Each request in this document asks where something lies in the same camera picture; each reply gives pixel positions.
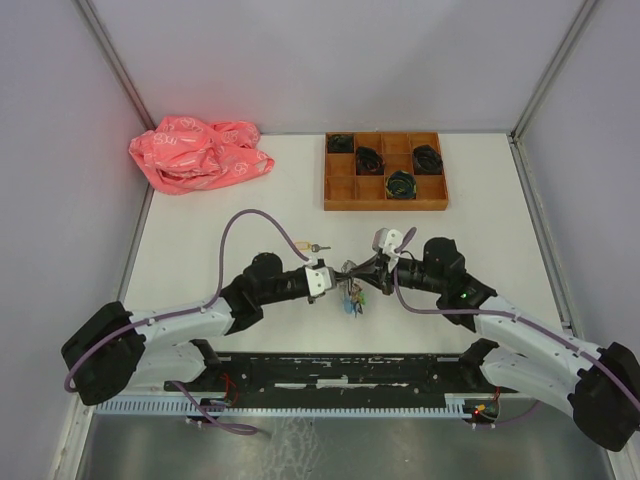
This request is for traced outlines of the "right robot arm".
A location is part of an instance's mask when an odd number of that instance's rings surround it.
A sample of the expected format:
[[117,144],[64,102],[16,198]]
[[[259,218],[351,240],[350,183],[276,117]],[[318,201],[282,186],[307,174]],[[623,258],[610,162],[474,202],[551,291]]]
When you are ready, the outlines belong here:
[[463,386],[515,390],[565,413],[600,447],[626,446],[639,430],[639,362],[631,350],[552,330],[523,313],[467,272],[452,239],[428,240],[420,260],[402,257],[407,243],[399,232],[381,230],[357,277],[386,295],[434,293],[433,313],[479,335],[458,368]]

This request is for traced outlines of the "metal key organiser disc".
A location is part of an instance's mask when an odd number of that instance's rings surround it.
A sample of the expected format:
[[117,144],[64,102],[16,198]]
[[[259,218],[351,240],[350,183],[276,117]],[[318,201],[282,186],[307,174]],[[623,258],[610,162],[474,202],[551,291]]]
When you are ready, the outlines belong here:
[[347,260],[343,263],[340,274],[336,276],[341,291],[344,310],[354,318],[361,316],[366,306],[364,288],[361,282],[355,277],[355,274],[366,269],[368,266],[368,262],[356,264],[352,260]]

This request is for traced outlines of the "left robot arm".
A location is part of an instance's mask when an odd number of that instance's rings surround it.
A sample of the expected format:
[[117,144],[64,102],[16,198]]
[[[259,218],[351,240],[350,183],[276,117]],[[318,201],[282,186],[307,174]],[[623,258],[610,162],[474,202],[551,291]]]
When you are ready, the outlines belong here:
[[62,346],[69,369],[64,387],[86,406],[128,388],[167,381],[212,389],[220,381],[221,366],[200,343],[252,327],[263,319],[266,305],[314,301],[336,286],[335,271],[323,260],[286,271],[277,255],[262,253],[212,300],[141,312],[120,301],[107,303]]

